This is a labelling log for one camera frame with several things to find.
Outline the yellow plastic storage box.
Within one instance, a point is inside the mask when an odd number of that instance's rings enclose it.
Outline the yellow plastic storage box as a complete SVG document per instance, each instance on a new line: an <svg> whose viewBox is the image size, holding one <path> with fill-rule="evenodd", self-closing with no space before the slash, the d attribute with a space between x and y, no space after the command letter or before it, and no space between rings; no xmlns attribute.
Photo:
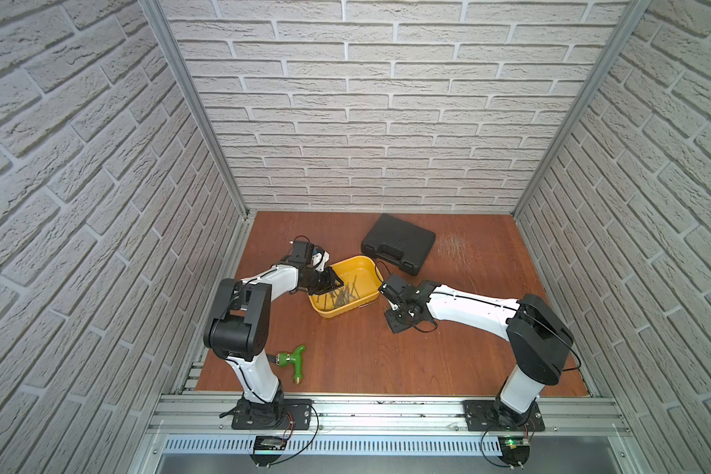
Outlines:
<svg viewBox="0 0 711 474"><path fill-rule="evenodd" d="M378 300L382 276L371 258L355 256L334 264L332 269L343 286L309 298L322 318L331 319Z"/></svg>

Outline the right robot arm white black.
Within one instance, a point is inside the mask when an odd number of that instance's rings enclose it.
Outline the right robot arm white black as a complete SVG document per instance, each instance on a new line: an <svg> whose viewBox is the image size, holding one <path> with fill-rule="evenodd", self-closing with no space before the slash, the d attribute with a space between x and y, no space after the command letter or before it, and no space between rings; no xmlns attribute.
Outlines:
<svg viewBox="0 0 711 474"><path fill-rule="evenodd" d="M516 426L533 410L544 387L559 383L573 357L574 336L539 296L503 299L455 290L424 280L412 286L392 275L379 286L389 302L385 318L399 334L427 322L449 321L482 330L508 342L515 368L496 396L494 409Z"/></svg>

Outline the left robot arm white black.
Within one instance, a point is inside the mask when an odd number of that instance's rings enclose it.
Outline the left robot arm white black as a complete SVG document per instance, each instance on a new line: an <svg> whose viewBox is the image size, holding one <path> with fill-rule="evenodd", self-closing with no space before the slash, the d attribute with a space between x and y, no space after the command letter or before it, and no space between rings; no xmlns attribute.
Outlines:
<svg viewBox="0 0 711 474"><path fill-rule="evenodd" d="M282 403L282 385L265 351L272 302L288 293L322 295L343 285L329 265L329 254L307 239L292 241L288 254L268 270L219 283L203 344L231 366L251 407L267 409Z"/></svg>

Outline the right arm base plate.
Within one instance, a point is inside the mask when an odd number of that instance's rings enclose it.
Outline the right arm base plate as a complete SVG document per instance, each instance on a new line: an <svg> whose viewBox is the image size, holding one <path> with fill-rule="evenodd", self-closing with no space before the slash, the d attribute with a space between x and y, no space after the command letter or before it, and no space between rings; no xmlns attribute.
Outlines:
<svg viewBox="0 0 711 474"><path fill-rule="evenodd" d="M498 399L461 402L467 430L470 432L544 432L545 424L537 402L519 414Z"/></svg>

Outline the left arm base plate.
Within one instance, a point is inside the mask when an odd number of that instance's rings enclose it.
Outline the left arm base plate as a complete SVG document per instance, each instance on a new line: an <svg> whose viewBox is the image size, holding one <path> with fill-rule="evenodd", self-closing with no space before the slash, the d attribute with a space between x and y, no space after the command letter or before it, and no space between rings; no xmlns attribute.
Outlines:
<svg viewBox="0 0 711 474"><path fill-rule="evenodd" d="M311 423L312 405L311 399L286 399L269 404L251 403L241 399L225 416L232 418L233 430L306 431Z"/></svg>

